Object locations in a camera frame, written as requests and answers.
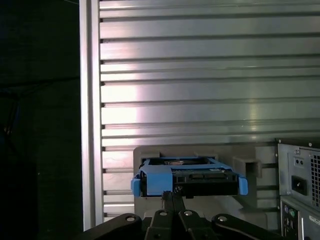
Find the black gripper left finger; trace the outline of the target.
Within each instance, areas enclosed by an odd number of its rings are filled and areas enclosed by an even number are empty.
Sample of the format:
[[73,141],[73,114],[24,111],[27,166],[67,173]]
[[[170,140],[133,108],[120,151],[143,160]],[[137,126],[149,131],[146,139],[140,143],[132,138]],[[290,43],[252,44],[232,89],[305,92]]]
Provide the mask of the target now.
[[162,208],[141,218],[124,213],[83,233],[85,240],[170,240],[174,222],[173,193],[162,194]]

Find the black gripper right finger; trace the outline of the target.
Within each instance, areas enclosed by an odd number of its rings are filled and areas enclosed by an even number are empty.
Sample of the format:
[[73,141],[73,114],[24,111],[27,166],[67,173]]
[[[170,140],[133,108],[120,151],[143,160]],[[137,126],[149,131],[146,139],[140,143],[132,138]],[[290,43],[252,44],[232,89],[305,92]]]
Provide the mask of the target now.
[[183,197],[173,194],[173,207],[178,222],[189,240],[283,240],[281,235],[229,214],[217,214],[209,221],[186,209]]

